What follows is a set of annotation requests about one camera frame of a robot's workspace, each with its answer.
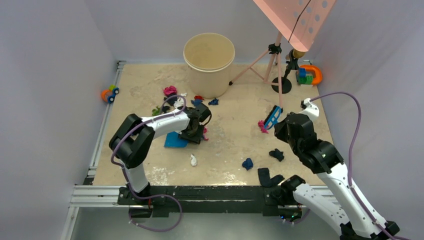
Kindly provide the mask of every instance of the robotic arm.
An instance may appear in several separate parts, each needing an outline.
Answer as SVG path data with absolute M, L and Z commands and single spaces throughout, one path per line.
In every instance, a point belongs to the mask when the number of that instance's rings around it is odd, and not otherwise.
M 312 121 L 319 115 L 318 107 L 307 98 L 302 101 L 304 109 L 300 113 L 289 113 L 274 126 L 274 135 L 288 143 L 293 153 L 303 165 L 328 186 L 341 208 L 315 193 L 297 175 L 281 185 L 283 199 L 295 200 L 304 204 L 325 220 L 339 235 L 341 240 L 385 240 L 387 236 L 369 218 L 350 188 L 355 188 L 365 203 L 386 230 L 394 235 L 399 232 L 395 222 L 386 221 L 368 202 L 361 190 L 352 182 L 348 183 L 348 168 L 337 149 L 328 141 L 317 139 Z
M 207 118 L 210 120 L 212 117 L 209 108 L 202 103 L 196 108 L 187 107 L 184 112 L 176 114 L 178 111 L 178 109 L 175 109 L 170 112 L 173 115 L 154 120 L 140 127 L 133 133 L 136 136 L 135 139 L 128 137 L 116 152 L 116 157 L 124 164 L 124 170 L 132 188 L 140 197 L 145 195 L 143 190 L 150 186 L 146 178 L 143 161 L 146 159 L 152 141 L 162 135 L 178 132 L 181 139 L 200 144 L 205 128 L 200 123 Z M 134 113 L 128 115 L 110 140 L 110 149 L 114 150 L 124 136 L 135 126 L 153 118 L 138 117 Z

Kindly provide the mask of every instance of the tripod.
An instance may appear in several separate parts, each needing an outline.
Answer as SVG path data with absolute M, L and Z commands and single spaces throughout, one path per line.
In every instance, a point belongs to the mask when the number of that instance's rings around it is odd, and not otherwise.
M 251 70 L 256 75 L 258 75 L 264 84 L 269 84 L 272 86 L 272 89 L 278 93 L 278 101 L 279 106 L 281 109 L 283 109 L 283 94 L 286 94 L 290 92 L 292 89 L 292 83 L 290 80 L 287 79 L 287 76 L 289 75 L 291 70 L 298 70 L 298 59 L 301 58 L 305 53 L 296 51 L 295 49 L 292 49 L 290 53 L 286 56 L 286 63 L 287 66 L 285 68 L 284 76 L 281 74 L 281 38 L 283 35 L 281 32 L 278 32 L 277 39 L 275 40 L 275 43 L 270 44 L 268 46 L 268 49 L 264 51 L 258 58 L 256 58 L 255 61 L 253 61 L 248 67 L 246 67 L 243 71 L 241 71 L 237 76 L 235 76 L 230 82 L 229 85 L 233 85 L 233 83 L 239 79 L 245 72 L 248 70 Z M 269 58 L 268 67 L 266 68 L 265 76 L 260 75 L 256 70 L 254 70 L 252 67 L 255 65 L 259 60 L 261 60 L 265 55 L 271 54 L 271 57 Z M 276 77 L 272 82 L 268 81 L 268 78 L 270 77 L 271 68 L 274 64 L 274 60 L 276 59 L 276 65 L 278 67 L 278 77 Z

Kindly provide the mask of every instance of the gray wall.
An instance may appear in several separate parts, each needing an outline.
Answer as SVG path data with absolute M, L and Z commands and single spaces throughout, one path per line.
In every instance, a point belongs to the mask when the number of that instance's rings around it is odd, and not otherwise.
M 150 218 L 146 226 L 167 228 L 178 214 L 169 218 Z M 128 209 L 84 208 L 78 213 L 73 240 L 338 240 L 336 232 L 317 215 L 311 213 L 298 225 L 282 224 L 278 217 L 261 214 L 185 213 L 172 231 L 151 232 L 128 224 Z
M 115 58 L 130 62 L 183 63 L 187 40 L 212 32 L 229 38 L 235 62 L 246 63 L 266 50 L 278 33 L 252 0 L 85 2 Z M 281 47 L 283 53 L 292 49 L 287 41 Z M 318 48 L 313 46 L 310 54 Z
M 2 240 L 59 239 L 114 66 L 84 1 L 0 3 Z
M 401 236 L 424 239 L 424 2 L 338 4 L 341 13 L 328 23 L 327 42 L 315 58 L 324 75 L 319 91 L 347 91 L 359 99 L 353 177 L 375 208 L 398 223 Z M 356 105 L 347 96 L 322 102 L 334 144 L 347 159 Z

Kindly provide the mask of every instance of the gray floor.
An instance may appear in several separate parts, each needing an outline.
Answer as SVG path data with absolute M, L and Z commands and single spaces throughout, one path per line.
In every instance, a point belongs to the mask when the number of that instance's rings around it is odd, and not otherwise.
M 153 218 L 149 227 L 166 228 L 178 215 Z M 313 212 L 305 221 L 290 226 L 278 217 L 260 214 L 186 213 L 175 229 L 151 232 L 128 224 L 126 208 L 80 208 L 73 240 L 338 240 L 337 234 Z

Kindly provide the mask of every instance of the metal frame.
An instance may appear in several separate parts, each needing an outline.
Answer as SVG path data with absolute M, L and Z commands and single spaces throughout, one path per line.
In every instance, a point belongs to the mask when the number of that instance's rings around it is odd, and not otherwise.
M 117 70 L 113 84 L 118 86 L 124 65 L 126 61 L 117 63 Z M 94 178 L 96 169 L 99 164 L 100 154 L 102 151 L 103 142 L 105 140 L 105 131 L 108 127 L 113 104 L 108 104 L 100 125 L 97 141 L 92 154 L 87 178 Z M 71 240 L 74 232 L 75 223 L 78 217 L 80 208 L 140 208 L 146 209 L 146 205 L 118 205 L 119 188 L 122 186 L 93 186 L 93 185 L 76 185 L 73 189 L 73 194 L 70 200 L 68 213 L 65 220 L 65 225 L 62 231 L 60 240 Z M 315 191 L 321 194 L 330 202 L 339 206 L 337 199 L 327 186 L 311 186 Z M 297 205 L 279 206 L 279 208 L 297 208 Z

